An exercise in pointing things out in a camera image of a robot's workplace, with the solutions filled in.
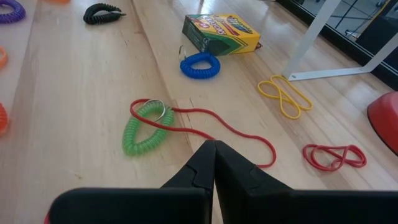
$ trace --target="red rubber band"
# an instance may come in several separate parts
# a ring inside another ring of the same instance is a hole
[[[308,156],[309,148],[312,148],[310,156]],[[343,150],[343,155],[337,154],[335,152],[338,150]],[[330,155],[336,157],[337,159],[335,159],[329,166],[321,165],[315,158],[316,151],[327,152]],[[346,157],[348,152],[354,153],[358,157],[358,160],[347,159]],[[319,146],[316,144],[307,144],[303,148],[303,156],[308,161],[308,163],[311,164],[311,166],[317,168],[318,170],[330,171],[330,172],[340,169],[344,164],[348,164],[356,168],[361,168],[364,167],[367,163],[366,156],[363,153],[363,151],[354,145],[332,147],[332,146]]]
[[[151,125],[151,126],[154,126],[154,127],[156,127],[156,128],[161,128],[161,129],[165,129],[165,130],[168,130],[168,131],[187,132],[187,133],[198,134],[198,135],[200,135],[200,136],[202,136],[202,137],[204,137],[204,138],[206,138],[206,139],[215,140],[215,138],[212,137],[212,136],[210,136],[209,134],[204,133],[204,132],[199,131],[199,130],[196,130],[196,129],[192,129],[192,128],[174,128],[174,127],[164,126],[164,125],[161,125],[161,124],[159,124],[159,123],[155,123],[155,122],[153,122],[153,121],[151,121],[151,120],[148,120],[148,119],[145,119],[145,118],[139,116],[139,115],[133,110],[134,105],[136,105],[136,104],[138,104],[138,103],[147,102],[148,100],[150,100],[150,99],[139,99],[139,100],[136,100],[136,101],[134,101],[134,102],[131,103],[131,106],[130,106],[130,113],[133,115],[133,117],[137,118],[138,120],[140,120],[140,121],[142,121],[142,122],[144,122],[144,123],[146,123],[146,124],[149,124],[149,125]],[[250,135],[250,134],[244,134],[244,133],[242,133],[242,132],[240,132],[240,131],[238,131],[238,130],[232,128],[232,127],[231,127],[229,124],[227,124],[222,118],[220,118],[220,116],[218,116],[216,113],[214,113],[214,112],[212,112],[212,111],[210,111],[210,110],[201,109],[201,108],[192,108],[192,109],[172,108],[172,109],[173,109],[175,112],[179,112],[179,113],[201,112],[201,113],[210,114],[210,115],[212,115],[213,117],[215,117],[219,122],[221,122],[221,124],[223,124],[226,128],[228,128],[230,131],[232,131],[233,133],[235,133],[235,134],[237,134],[237,135],[239,135],[239,136],[242,136],[242,137],[244,137],[244,138],[257,139],[257,140],[259,140],[259,141],[262,141],[262,142],[263,142],[264,144],[266,144],[266,145],[269,147],[269,149],[271,150],[271,153],[272,153],[272,160],[271,160],[271,162],[268,163],[268,164],[259,164],[259,165],[257,165],[257,166],[258,166],[259,168],[268,168],[268,167],[272,166],[272,165],[275,163],[275,161],[276,161],[276,151],[275,151],[275,148],[274,148],[274,146],[273,146],[268,140],[266,140],[265,138],[262,138],[262,137],[260,137],[260,136]]]

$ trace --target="crayola crayon box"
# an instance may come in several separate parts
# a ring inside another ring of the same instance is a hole
[[[201,52],[215,56],[252,52],[260,34],[235,14],[186,15],[182,32]]]

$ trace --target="blue coiled wrist keychain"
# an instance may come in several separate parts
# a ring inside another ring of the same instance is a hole
[[[181,45],[178,57],[181,56],[181,50],[183,49],[183,45]],[[187,57],[187,53],[184,49],[184,60],[180,63],[181,71],[188,77],[194,79],[207,79],[211,78],[218,74],[221,69],[220,61],[212,56],[212,54],[208,52],[201,52]],[[207,69],[194,69],[192,65],[198,62],[206,61],[211,65],[211,68]]]

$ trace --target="yellow rubber band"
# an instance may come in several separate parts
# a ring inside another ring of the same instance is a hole
[[[286,82],[286,84],[288,84],[289,87],[291,87],[291,89],[294,90],[294,92],[296,92],[299,96],[301,96],[301,98],[303,98],[308,104],[308,107],[302,106],[300,104],[298,104],[295,100],[293,100],[293,98],[287,94],[283,89],[281,89],[275,82],[274,79],[279,78],[283,81]],[[278,96],[274,96],[274,95],[270,95],[268,93],[265,93],[262,89],[261,89],[261,85],[263,84],[267,84],[270,86],[273,86],[279,93]],[[282,112],[282,114],[290,119],[297,119],[301,116],[301,110],[305,110],[308,111],[310,109],[312,109],[312,102],[311,100],[309,100],[302,92],[300,92],[298,89],[296,89],[296,87],[294,87],[285,77],[283,77],[282,75],[273,75],[271,76],[270,80],[264,80],[259,82],[259,84],[257,85],[257,89],[259,90],[259,92],[263,95],[266,96],[268,98],[272,98],[272,99],[279,99],[279,106],[280,106],[280,111]],[[291,104],[293,107],[296,108],[297,110],[297,115],[296,116],[291,116],[289,114],[286,113],[284,106],[283,106],[283,102],[289,103]]]

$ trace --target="wooden floor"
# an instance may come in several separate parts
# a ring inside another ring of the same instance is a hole
[[[20,0],[27,19],[0,26],[9,64],[0,71],[0,101],[10,112],[0,138],[0,223],[42,223],[52,200],[76,187],[159,187],[203,143],[172,133],[156,151],[126,157],[121,148],[129,104],[158,98],[182,108],[207,108],[245,133],[273,143],[278,159],[265,171],[295,189],[398,189],[398,158],[366,117],[370,102],[391,91],[371,74],[294,82],[314,109],[292,121],[279,102],[262,97],[257,82],[279,74],[307,26],[275,2],[247,0],[102,0],[127,16],[88,26],[83,14],[97,0],[60,6]],[[234,12],[262,34],[254,53],[219,57],[212,80],[181,74],[178,48],[197,50],[181,33],[184,15]],[[355,67],[322,38],[300,71]],[[175,126],[201,129],[254,163],[269,162],[260,142],[231,134],[204,114],[179,114]],[[144,138],[152,128],[142,129]],[[308,143],[358,145],[362,169],[318,172],[302,157]],[[215,204],[213,223],[222,223]]]

